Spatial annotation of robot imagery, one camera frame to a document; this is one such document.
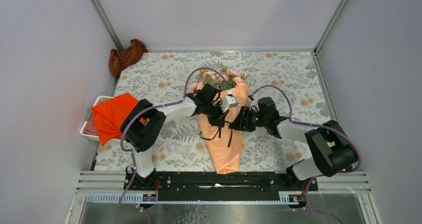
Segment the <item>dark brown ribbon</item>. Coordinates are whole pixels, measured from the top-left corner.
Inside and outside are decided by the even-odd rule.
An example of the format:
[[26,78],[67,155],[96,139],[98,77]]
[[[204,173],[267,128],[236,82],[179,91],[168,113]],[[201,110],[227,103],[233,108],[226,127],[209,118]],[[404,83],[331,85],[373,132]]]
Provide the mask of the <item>dark brown ribbon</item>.
[[214,136],[212,138],[206,138],[203,136],[203,132],[201,131],[199,133],[199,137],[203,140],[211,141],[214,140],[216,137],[221,138],[222,136],[222,129],[225,127],[225,124],[231,124],[231,122],[228,122],[225,120],[226,116],[228,115],[229,111],[224,112],[219,117],[210,117],[208,116],[208,122],[211,126],[217,127],[217,131],[215,132]]

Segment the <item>pink fake flower bunch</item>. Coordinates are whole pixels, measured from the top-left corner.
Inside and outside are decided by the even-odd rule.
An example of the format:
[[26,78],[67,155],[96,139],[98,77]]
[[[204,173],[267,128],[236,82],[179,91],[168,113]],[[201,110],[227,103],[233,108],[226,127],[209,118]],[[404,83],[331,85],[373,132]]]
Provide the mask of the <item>pink fake flower bunch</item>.
[[229,88],[235,88],[244,84],[248,78],[246,73],[239,73],[235,70],[230,70],[226,66],[221,67],[221,74],[217,76],[218,88],[220,91],[226,91]]

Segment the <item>peach wrapping paper sheet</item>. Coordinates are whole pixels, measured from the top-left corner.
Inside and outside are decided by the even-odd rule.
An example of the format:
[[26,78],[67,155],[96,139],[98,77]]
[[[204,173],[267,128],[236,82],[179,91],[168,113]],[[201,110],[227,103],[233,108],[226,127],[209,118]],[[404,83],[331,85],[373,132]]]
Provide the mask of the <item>peach wrapping paper sheet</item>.
[[[225,118],[228,122],[233,122],[238,116],[241,107],[246,105],[249,85],[244,83],[241,86],[231,89],[231,92],[238,99],[238,106],[228,110],[229,113]],[[212,138],[217,131],[217,127],[209,124],[206,115],[200,114],[197,117],[203,136]],[[243,133],[242,131],[230,129],[228,126],[229,124],[226,123],[222,129],[221,138],[216,137],[211,141],[205,140],[217,174],[238,172],[240,167]]]

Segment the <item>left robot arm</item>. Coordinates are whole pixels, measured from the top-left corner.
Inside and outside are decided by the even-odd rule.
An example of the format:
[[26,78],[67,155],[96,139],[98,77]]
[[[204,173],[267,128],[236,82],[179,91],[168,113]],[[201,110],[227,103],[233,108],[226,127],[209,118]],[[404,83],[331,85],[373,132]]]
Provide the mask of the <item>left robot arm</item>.
[[209,84],[195,94],[185,94],[182,99],[169,103],[153,104],[147,99],[140,100],[120,126],[121,147],[124,142],[131,146],[128,152],[132,156],[135,183],[144,190],[154,185],[151,147],[166,122],[204,114],[212,125],[223,126],[229,108],[237,104],[232,91],[222,97],[220,91]]

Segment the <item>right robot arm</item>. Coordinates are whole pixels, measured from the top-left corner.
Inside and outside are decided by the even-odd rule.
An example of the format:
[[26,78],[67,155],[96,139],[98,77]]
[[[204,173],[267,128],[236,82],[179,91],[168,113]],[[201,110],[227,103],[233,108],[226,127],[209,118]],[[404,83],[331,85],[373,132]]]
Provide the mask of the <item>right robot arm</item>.
[[331,177],[358,162],[359,154],[338,122],[312,124],[290,120],[279,114],[269,97],[259,99],[257,105],[256,108],[242,107],[229,128],[253,132],[257,127],[263,127],[276,138],[307,144],[312,154],[311,158],[286,169],[288,188],[298,190],[311,177]]

